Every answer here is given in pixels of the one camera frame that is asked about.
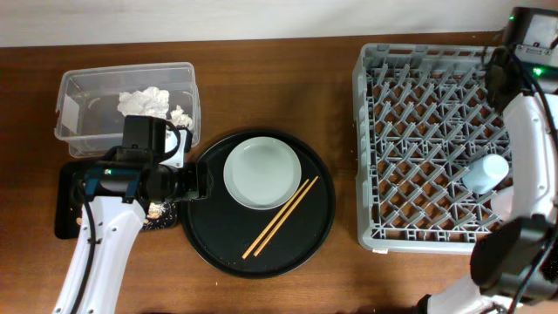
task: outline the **plastic bin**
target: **plastic bin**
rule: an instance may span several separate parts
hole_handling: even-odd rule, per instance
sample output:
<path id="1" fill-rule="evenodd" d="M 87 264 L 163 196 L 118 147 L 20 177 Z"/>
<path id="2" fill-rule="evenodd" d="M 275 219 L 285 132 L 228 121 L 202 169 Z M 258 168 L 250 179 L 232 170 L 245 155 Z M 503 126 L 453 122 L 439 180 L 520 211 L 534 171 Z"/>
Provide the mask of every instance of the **plastic bin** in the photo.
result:
<path id="1" fill-rule="evenodd" d="M 201 111 L 194 67 L 187 62 L 123 65 L 69 71 L 62 77 L 54 135 L 76 158 L 99 156 L 122 142 L 124 116 L 117 110 L 121 92 L 156 86 L 169 91 L 169 111 L 177 105 L 193 120 L 192 146 L 200 142 Z"/>

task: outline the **white bowl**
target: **white bowl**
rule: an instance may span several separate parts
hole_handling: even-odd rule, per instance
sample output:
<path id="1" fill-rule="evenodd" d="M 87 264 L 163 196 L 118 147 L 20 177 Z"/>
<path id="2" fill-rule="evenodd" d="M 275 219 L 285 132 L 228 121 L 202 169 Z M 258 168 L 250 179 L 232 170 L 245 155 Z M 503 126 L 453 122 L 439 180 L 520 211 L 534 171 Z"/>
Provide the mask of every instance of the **white bowl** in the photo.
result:
<path id="1" fill-rule="evenodd" d="M 239 144 L 225 161 L 227 191 L 252 209 L 276 208 L 296 192 L 302 171 L 295 151 L 282 141 L 255 137 Z"/>

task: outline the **chopsticks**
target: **chopsticks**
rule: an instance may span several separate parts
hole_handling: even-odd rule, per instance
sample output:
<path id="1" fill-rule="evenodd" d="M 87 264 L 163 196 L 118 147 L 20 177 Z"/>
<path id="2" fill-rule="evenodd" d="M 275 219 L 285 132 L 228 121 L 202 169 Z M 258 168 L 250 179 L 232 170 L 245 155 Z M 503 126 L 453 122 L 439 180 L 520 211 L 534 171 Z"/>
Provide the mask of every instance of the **chopsticks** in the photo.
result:
<path id="1" fill-rule="evenodd" d="M 295 201 L 295 203 L 293 204 L 293 206 L 287 211 L 287 214 L 285 214 L 285 216 L 279 221 L 279 223 L 277 223 L 277 225 L 273 228 L 273 230 L 271 230 L 271 232 L 269 233 L 269 235 L 265 238 L 265 240 L 262 242 L 262 244 L 260 245 L 260 247 L 255 251 L 254 256 L 258 256 L 260 254 L 260 252 L 262 251 L 262 249 L 266 246 L 266 244 L 268 244 L 269 240 L 271 240 L 271 238 L 273 237 L 273 235 L 277 232 L 277 230 L 282 226 L 282 224 L 287 220 L 287 218 L 289 217 L 290 213 L 293 212 L 293 210 L 295 210 L 296 206 L 298 205 L 298 203 L 304 198 L 304 196 L 308 193 L 308 191 L 310 191 L 310 189 L 312 188 L 312 186 L 314 185 L 314 183 L 316 182 L 318 177 L 314 178 L 314 180 L 309 184 L 308 187 L 306 187 L 306 189 L 304 189 L 304 192 L 300 195 L 300 197 Z M 275 217 L 273 217 L 273 219 L 271 220 L 271 222 L 269 222 L 268 226 L 261 232 L 261 234 L 254 240 L 254 242 L 252 243 L 252 245 L 250 245 L 250 247 L 246 250 L 246 252 L 244 252 L 244 254 L 242 255 L 242 259 L 246 259 L 246 257 L 250 254 L 250 252 L 252 252 L 252 250 L 255 248 L 255 246 L 258 244 L 259 241 L 261 241 L 261 239 L 265 236 L 265 234 L 269 231 L 269 229 L 271 229 L 271 227 L 274 225 L 274 223 L 276 223 L 276 221 L 279 219 L 279 217 L 281 217 L 282 213 L 285 212 L 285 210 L 287 210 L 287 208 L 289 207 L 289 205 L 295 200 L 295 198 L 298 196 L 298 194 L 303 190 L 303 188 L 306 186 L 306 183 L 308 183 L 308 179 L 297 189 L 297 191 L 293 194 L 293 196 L 285 203 L 285 205 L 283 205 L 283 207 L 281 208 L 281 210 L 279 210 L 279 213 L 277 213 L 277 215 Z"/>

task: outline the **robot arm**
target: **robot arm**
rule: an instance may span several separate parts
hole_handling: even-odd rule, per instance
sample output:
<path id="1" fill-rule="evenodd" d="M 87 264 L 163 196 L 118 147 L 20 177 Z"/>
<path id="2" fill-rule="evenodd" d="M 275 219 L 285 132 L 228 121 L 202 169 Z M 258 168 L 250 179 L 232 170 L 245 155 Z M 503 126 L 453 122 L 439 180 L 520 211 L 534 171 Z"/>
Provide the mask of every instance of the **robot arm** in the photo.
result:
<path id="1" fill-rule="evenodd" d="M 510 17 L 504 46 L 494 52 L 486 81 L 488 101 L 502 112 L 510 137 L 511 216 L 501 229 L 477 242 L 470 275 L 423 298 L 420 311 L 500 311 L 513 304 L 514 296 L 524 304 L 558 300 L 558 156 L 552 135 L 552 124 L 558 125 L 557 30 L 558 12 L 515 8 Z"/>
<path id="2" fill-rule="evenodd" d="M 551 111 L 554 108 L 553 116 L 558 117 L 556 112 L 558 109 L 558 96 L 547 94 L 546 98 Z M 503 118 L 511 141 L 514 178 L 521 178 L 520 180 L 514 180 L 514 191 L 517 192 L 514 193 L 512 214 L 509 221 L 519 217 L 530 219 L 532 215 L 540 215 L 547 222 L 554 224 L 556 210 L 553 201 L 557 191 L 555 167 L 558 164 L 558 155 L 556 147 L 546 131 L 548 124 L 540 97 L 538 95 L 518 95 L 504 109 Z M 488 253 L 486 256 L 496 259 L 500 257 L 496 256 L 497 254 L 506 252 L 512 255 L 516 249 L 519 251 L 522 248 L 510 246 L 507 249 L 498 252 L 493 251 L 492 247 L 487 247 Z M 535 246 L 534 249 L 531 250 L 532 253 L 538 251 L 538 247 Z M 482 277 L 487 282 L 494 280 L 489 278 L 490 275 L 488 274 L 493 273 L 490 270 L 504 269 L 506 267 L 503 264 L 490 265 L 486 263 L 486 258 L 481 257 L 478 257 L 479 265 L 475 267 L 473 266 L 474 258 L 473 253 L 472 271 L 474 275 L 477 275 L 475 278 Z M 518 285 L 521 282 L 518 279 L 520 278 L 518 277 L 512 282 L 508 278 L 507 282 L 501 283 L 502 286 L 506 286 L 505 290 L 508 296 L 513 296 L 513 293 L 518 289 Z M 499 292 L 502 291 L 503 287 L 498 283 L 493 285 L 499 286 Z M 533 292 L 540 294 L 541 297 L 552 297 L 556 292 L 556 286 L 540 282 L 539 290 Z M 511 297 L 503 297 L 498 294 L 492 296 L 483 295 L 479 285 L 472 279 L 472 275 L 468 274 L 447 290 L 430 296 L 427 300 L 427 313 L 476 314 L 491 309 L 494 306 L 508 308 L 511 302 Z"/>
<path id="3" fill-rule="evenodd" d="M 85 202 L 82 225 L 52 313 L 114 313 L 130 250 L 146 219 L 140 203 L 200 197 L 196 169 L 183 169 L 192 134 L 173 126 L 168 132 L 167 126 L 163 119 L 126 117 L 122 147 L 76 182 Z"/>
<path id="4" fill-rule="evenodd" d="M 78 244 L 53 313 L 70 313 L 76 301 L 90 248 L 91 228 L 96 229 L 96 252 L 78 313 L 114 313 L 128 255 L 146 213 L 137 201 L 125 204 L 120 197 L 112 196 L 96 197 L 91 210 L 96 225 L 91 226 L 87 215 L 83 215 Z"/>

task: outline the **wooden table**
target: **wooden table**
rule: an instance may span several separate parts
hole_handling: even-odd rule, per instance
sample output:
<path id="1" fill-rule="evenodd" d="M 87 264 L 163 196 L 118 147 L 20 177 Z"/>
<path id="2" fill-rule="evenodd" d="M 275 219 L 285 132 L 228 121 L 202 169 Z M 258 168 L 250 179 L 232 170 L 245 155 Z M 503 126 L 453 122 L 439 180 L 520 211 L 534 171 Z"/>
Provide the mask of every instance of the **wooden table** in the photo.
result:
<path id="1" fill-rule="evenodd" d="M 111 65 L 191 62 L 202 110 L 201 144 L 266 126 L 291 133 L 322 157 L 337 213 L 318 253 L 288 275 L 247 280 L 205 263 L 182 228 L 142 233 L 133 245 L 118 313 L 354 312 L 408 307 L 468 272 L 468 256 L 373 254 L 357 242 L 351 71 L 363 44 L 483 45 L 492 33 L 108 44 L 0 50 L 0 312 L 52 311 L 76 242 L 53 233 L 55 139 L 62 74 Z M 536 310 L 558 311 L 555 304 Z M 527 309 L 523 312 L 535 312 Z"/>

